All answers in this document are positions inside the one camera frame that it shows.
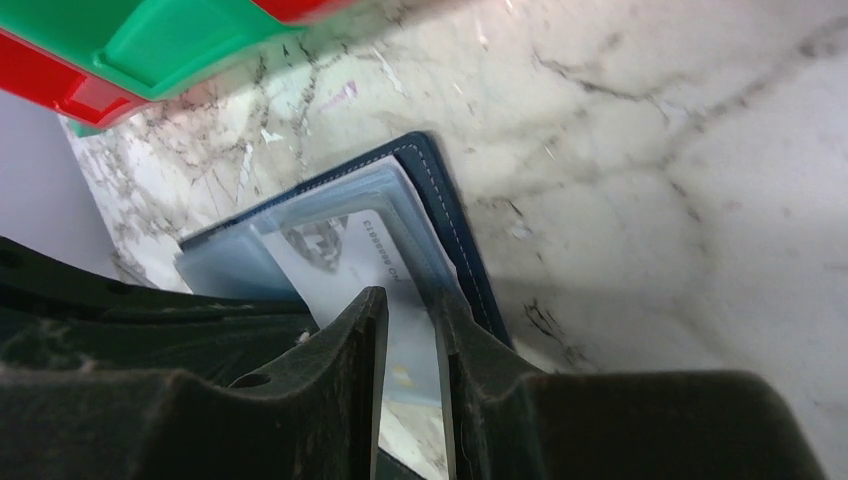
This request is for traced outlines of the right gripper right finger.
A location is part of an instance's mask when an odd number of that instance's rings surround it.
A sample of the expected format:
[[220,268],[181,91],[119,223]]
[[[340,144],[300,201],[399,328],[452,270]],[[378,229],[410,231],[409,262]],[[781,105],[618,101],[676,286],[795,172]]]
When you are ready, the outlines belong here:
[[825,475],[785,401],[754,374],[548,374],[449,293],[433,321],[453,479]]

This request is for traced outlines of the navy blue card holder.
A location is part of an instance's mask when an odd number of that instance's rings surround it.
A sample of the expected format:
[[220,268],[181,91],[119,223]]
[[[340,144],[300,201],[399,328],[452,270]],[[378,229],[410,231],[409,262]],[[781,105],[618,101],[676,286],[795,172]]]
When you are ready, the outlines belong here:
[[462,296],[474,321],[511,338],[458,194],[434,140],[411,132],[179,243],[175,267],[197,295],[300,300],[261,236],[362,210],[382,218],[429,318],[435,294]]

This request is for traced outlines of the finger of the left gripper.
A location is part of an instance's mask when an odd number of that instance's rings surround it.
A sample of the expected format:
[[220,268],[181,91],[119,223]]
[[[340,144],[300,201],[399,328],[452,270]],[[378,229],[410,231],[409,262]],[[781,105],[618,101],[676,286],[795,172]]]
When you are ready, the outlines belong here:
[[1,311],[1,385],[97,371],[189,371],[226,387],[319,327],[308,314],[95,319],[80,309]]
[[36,315],[306,315],[298,301],[232,300],[135,286],[1,239],[1,305]]

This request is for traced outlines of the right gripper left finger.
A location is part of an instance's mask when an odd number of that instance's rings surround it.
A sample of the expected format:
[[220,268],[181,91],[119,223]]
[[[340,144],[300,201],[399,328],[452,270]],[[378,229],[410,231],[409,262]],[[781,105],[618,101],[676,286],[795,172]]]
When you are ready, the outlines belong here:
[[371,479],[387,298],[222,387],[182,369],[1,385],[5,479]]

